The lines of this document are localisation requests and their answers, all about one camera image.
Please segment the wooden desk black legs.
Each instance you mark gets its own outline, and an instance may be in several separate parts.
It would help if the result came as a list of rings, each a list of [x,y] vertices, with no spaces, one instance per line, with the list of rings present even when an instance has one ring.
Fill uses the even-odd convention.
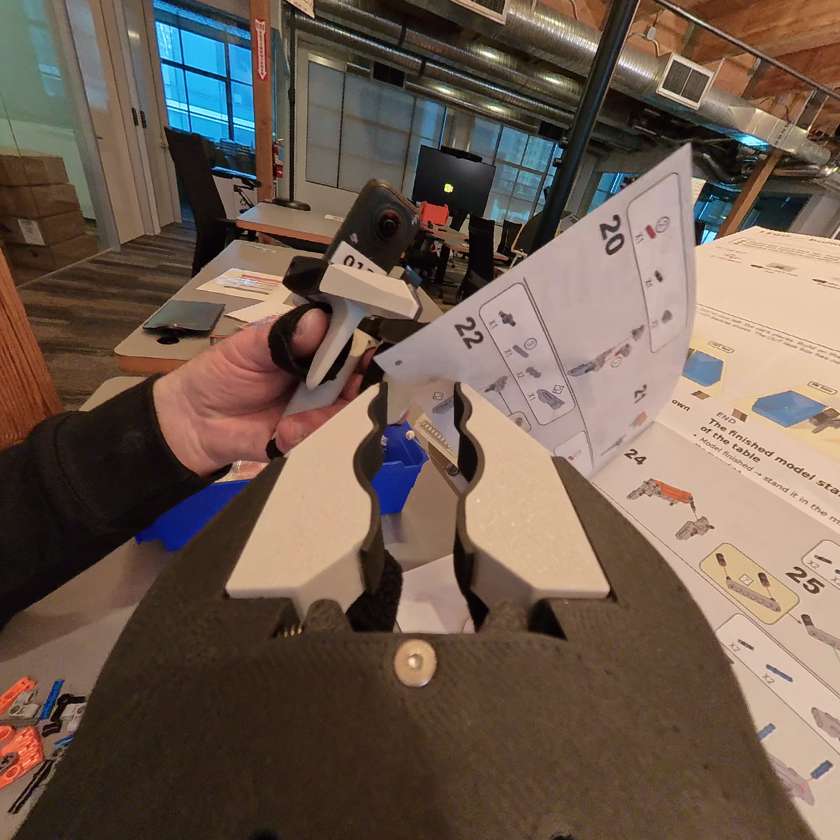
[[[258,203],[235,219],[239,228],[249,232],[324,245],[331,243],[342,221],[338,217],[327,217],[313,211],[297,211],[273,203]],[[469,252],[468,238],[461,233],[442,227],[426,227],[421,232],[427,238],[442,242],[454,253],[466,255]]]

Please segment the black chair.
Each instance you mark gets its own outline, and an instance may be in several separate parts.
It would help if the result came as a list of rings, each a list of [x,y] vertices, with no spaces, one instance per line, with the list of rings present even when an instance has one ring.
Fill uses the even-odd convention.
[[[239,228],[228,218],[199,135],[164,128],[175,173],[183,186],[196,226],[192,276],[239,238]]]
[[[489,219],[469,216],[469,253],[465,276],[458,286],[455,302],[460,303],[495,278],[495,224]]]

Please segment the silver air duct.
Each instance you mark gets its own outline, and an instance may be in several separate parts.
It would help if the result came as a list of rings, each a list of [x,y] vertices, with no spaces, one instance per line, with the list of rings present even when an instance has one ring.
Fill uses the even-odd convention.
[[[472,2],[411,1],[408,5],[581,76],[591,68],[602,36],[593,27],[540,2],[512,2],[503,23],[491,20]],[[672,102],[696,114],[701,123],[729,131],[736,139],[754,138],[809,165],[828,164],[828,149],[809,140],[806,128],[725,91],[717,77],[716,70],[676,53],[656,57],[626,45],[612,82],[637,98]]]

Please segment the black flat pouch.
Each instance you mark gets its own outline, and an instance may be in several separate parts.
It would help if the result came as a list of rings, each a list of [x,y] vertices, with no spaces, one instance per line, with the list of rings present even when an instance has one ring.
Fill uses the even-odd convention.
[[[208,335],[224,310],[223,303],[171,299],[146,320],[142,329],[147,333],[176,337]]]

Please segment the blue lit window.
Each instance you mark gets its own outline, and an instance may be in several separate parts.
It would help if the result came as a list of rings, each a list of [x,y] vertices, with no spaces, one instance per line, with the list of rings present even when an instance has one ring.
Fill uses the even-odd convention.
[[[176,130],[255,148],[250,34],[195,2],[153,1],[164,102]]]

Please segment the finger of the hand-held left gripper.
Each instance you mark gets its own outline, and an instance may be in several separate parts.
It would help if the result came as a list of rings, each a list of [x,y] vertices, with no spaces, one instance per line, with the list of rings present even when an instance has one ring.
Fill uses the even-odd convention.
[[[319,291],[352,301],[369,313],[390,319],[416,320],[422,309],[414,288],[403,279],[338,263],[327,265]]]

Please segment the blue plastic bin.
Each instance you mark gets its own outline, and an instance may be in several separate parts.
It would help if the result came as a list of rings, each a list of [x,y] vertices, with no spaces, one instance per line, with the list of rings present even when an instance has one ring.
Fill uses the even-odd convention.
[[[372,480],[382,515],[401,511],[428,456],[409,423],[389,426],[382,442],[383,465]],[[179,550],[266,467],[235,462],[228,473],[186,498],[139,532],[137,543],[160,540],[169,551]]]

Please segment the black post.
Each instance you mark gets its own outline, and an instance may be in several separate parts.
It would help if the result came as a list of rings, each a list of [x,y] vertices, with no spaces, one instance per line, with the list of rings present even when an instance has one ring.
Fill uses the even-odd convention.
[[[557,233],[638,5],[638,1],[615,1],[607,15],[582,98],[570,127],[560,168],[553,178],[539,225],[534,232],[530,254],[549,243]]]

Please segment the wooden post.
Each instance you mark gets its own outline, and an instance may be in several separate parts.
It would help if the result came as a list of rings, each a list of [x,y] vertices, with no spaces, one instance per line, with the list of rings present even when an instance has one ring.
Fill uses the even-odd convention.
[[[249,1],[249,26],[255,110],[255,167],[259,181],[259,202],[269,202],[275,195],[272,141],[274,99],[270,33],[270,2]]]

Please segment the instruction booklet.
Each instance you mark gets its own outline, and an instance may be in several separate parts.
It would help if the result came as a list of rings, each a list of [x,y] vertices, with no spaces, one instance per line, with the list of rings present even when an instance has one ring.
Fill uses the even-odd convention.
[[[454,382],[591,477],[704,613],[786,793],[838,838],[838,531],[658,421],[694,333],[690,154],[387,353],[457,448]]]

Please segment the pile of plastic building pieces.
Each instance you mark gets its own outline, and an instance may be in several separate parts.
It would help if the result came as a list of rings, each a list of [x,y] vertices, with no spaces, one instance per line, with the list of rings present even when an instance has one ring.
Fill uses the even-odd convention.
[[[65,757],[88,705],[64,679],[24,676],[2,693],[2,827],[21,823]]]

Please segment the stack of cardboard boxes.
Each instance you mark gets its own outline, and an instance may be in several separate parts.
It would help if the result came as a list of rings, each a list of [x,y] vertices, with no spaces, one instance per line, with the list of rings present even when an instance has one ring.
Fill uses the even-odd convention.
[[[56,154],[2,146],[1,228],[7,262],[23,277],[70,266],[101,249]]]

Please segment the white instruction sheet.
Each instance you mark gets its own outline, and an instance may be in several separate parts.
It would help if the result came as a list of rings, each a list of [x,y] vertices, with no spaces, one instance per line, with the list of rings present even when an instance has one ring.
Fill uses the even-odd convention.
[[[696,248],[696,316],[658,421],[839,529],[839,243],[751,227]]]

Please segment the white paper sheet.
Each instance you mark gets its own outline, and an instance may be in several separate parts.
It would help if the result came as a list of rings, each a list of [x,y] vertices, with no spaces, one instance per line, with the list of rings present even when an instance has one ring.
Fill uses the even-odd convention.
[[[246,269],[228,269],[198,286],[199,291],[259,301],[283,302],[291,294],[281,276]]]

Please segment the black monitor screen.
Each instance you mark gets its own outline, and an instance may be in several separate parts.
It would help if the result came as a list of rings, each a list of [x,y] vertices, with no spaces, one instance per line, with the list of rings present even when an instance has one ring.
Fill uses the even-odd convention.
[[[482,217],[496,167],[468,161],[441,150],[419,150],[413,192],[415,203],[448,207],[450,214],[466,212]]]

